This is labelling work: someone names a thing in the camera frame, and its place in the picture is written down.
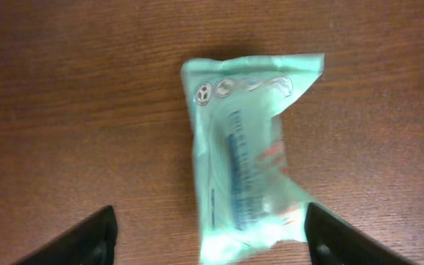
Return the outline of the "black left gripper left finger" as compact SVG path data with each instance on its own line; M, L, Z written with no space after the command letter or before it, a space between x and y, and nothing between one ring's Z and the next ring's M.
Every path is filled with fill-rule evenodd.
M118 225L106 205L16 265L113 265Z

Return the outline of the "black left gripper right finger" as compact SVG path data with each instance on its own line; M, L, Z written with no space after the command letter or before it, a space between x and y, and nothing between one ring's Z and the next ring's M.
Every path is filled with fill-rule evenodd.
M312 265L414 264L315 202L308 204L304 228Z

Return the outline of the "light green wipes packet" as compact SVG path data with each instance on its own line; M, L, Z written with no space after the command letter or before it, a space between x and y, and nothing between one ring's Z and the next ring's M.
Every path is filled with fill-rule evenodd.
M234 264L280 241L306 241L312 198L290 177L280 115L317 81L324 59L184 62L201 264Z

